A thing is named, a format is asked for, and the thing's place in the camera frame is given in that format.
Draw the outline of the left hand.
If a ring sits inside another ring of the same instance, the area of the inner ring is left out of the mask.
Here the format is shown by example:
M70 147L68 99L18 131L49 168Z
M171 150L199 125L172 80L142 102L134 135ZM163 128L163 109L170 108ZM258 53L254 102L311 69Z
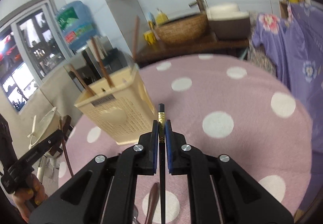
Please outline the left hand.
M48 199L48 195L45 193L44 186L38 180L37 176L34 174L31 175L33 184L32 188L20 188L15 191L12 195L13 201L18 208L18 211L21 217L29 223L29 217L31 210L26 205L27 201L34 199L36 205L42 204L45 200Z

